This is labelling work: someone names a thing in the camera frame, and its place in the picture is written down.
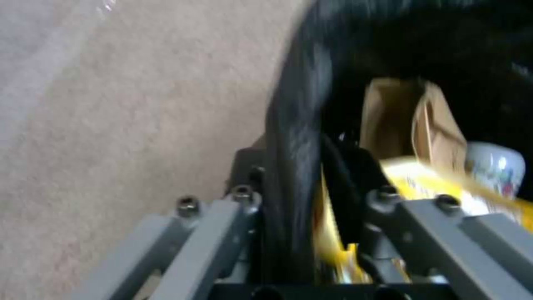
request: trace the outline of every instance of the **black fabric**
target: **black fabric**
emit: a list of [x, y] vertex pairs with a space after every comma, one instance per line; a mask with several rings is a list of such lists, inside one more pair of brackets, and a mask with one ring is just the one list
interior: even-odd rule
[[[533, 200], [532, 67], [529, 1], [314, 3], [294, 34], [266, 116], [266, 280], [314, 281], [312, 200], [321, 160], [340, 153], [331, 163], [344, 165], [337, 168], [344, 172], [325, 166], [336, 217], [339, 207], [354, 209], [355, 224], [362, 216], [365, 184], [357, 174], [364, 168], [345, 145], [359, 139], [364, 90], [374, 77], [439, 85], [467, 140], [522, 153], [527, 172], [519, 196]], [[343, 236], [356, 239], [357, 226], [349, 230]]]

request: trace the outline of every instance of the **ceramic cup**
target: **ceramic cup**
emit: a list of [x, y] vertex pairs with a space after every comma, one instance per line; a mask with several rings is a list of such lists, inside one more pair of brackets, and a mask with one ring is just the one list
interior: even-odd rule
[[482, 185], [504, 197], [514, 198], [522, 184], [526, 163], [515, 150], [474, 141], [468, 143], [466, 170]]

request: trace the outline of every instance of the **paper bag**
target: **paper bag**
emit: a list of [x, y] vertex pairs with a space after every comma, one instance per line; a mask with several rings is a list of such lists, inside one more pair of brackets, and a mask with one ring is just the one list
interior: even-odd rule
[[415, 110], [411, 142], [417, 158], [437, 168], [463, 174], [466, 140], [451, 114], [441, 89], [425, 83], [425, 93]]
[[378, 78], [370, 83], [359, 145], [379, 160], [414, 154], [464, 173], [466, 140], [440, 88], [423, 80]]

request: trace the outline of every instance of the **black plastic part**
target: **black plastic part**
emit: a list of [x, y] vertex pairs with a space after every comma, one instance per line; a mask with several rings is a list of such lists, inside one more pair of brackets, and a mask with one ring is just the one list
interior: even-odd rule
[[[244, 148], [235, 153], [233, 164], [231, 167], [231, 174], [227, 180], [225, 193], [230, 193], [231, 189], [238, 185], [249, 185], [255, 192], [263, 194], [263, 155], [264, 150], [258, 148]], [[250, 241], [249, 259], [251, 260], [251, 268], [246, 282], [260, 283], [262, 282], [263, 263], [262, 263], [262, 248], [263, 248], [263, 214], [258, 214], [255, 233]]]
[[244, 148], [236, 152], [226, 194], [237, 185], [250, 185], [254, 191], [263, 194], [263, 155], [264, 150], [256, 148]]
[[[251, 300], [261, 286], [254, 285], [215, 285], [209, 300]], [[276, 296], [283, 300], [314, 300], [314, 299], [376, 299], [394, 296], [387, 300], [401, 299], [457, 299], [448, 285], [331, 285], [331, 286], [267, 286]]]

